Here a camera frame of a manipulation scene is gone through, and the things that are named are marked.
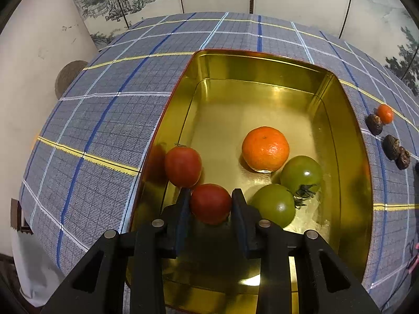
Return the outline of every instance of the white cloth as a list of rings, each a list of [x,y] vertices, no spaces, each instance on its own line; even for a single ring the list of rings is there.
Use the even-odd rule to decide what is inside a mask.
[[[13,228],[10,228],[10,235],[20,292],[32,306],[43,306],[64,280],[64,274],[34,235]]]

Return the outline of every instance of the triangular cutout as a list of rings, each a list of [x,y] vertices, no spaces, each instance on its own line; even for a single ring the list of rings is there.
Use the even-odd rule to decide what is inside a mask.
[[[103,259],[103,251],[98,251],[90,262],[84,267],[83,272],[76,278],[73,288],[87,293],[93,293]]]
[[[329,293],[335,293],[339,290],[348,289],[351,286],[339,268],[323,251],[320,252],[320,263],[323,268],[324,280]]]

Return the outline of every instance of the green tomato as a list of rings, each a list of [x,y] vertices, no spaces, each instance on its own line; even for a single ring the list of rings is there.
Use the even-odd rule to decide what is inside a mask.
[[[293,195],[302,198],[313,197],[319,190],[322,180],[320,164],[313,158],[296,156],[285,164],[280,180]]]
[[[253,195],[249,204],[259,210],[262,218],[269,219],[282,228],[295,217],[293,195],[280,184],[265,185]]]

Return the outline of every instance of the pink object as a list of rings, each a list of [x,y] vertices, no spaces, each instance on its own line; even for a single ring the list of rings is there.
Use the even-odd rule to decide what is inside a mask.
[[[419,243],[416,243],[416,250],[419,249]],[[416,261],[414,262],[414,264],[412,264],[412,266],[409,268],[409,274],[412,274],[413,270],[415,269],[416,265],[419,263],[419,253],[416,256]]]

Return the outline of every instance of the red tomato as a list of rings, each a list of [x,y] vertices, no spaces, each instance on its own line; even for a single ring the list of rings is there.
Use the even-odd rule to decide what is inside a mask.
[[[223,187],[216,184],[202,184],[193,191],[189,205],[198,220],[218,225],[228,217],[232,200]]]
[[[164,159],[168,179],[177,187],[193,187],[201,176],[201,156],[189,147],[174,147]]]

